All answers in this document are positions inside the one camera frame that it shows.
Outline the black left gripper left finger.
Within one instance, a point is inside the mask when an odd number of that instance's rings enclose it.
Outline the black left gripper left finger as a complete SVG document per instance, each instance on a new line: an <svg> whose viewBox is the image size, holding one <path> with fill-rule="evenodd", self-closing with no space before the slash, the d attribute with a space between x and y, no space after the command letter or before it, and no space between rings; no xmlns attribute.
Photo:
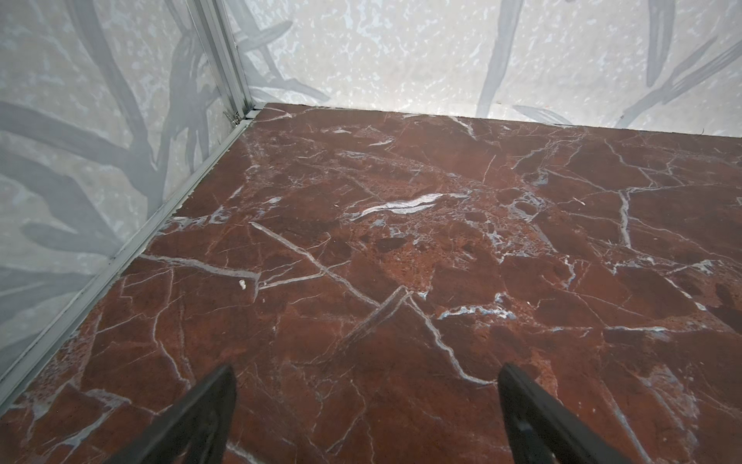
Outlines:
<svg viewBox="0 0 742 464"><path fill-rule="evenodd" d="M237 379L221 365L148 425L109 463L220 463L236 407Z"/></svg>

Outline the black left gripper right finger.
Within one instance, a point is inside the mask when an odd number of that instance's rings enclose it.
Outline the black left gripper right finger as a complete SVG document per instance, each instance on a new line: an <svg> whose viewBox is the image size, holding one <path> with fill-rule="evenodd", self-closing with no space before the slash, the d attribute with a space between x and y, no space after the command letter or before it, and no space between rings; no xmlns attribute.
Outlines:
<svg viewBox="0 0 742 464"><path fill-rule="evenodd" d="M525 371L507 363L498 375L500 407L516 463L627 463Z"/></svg>

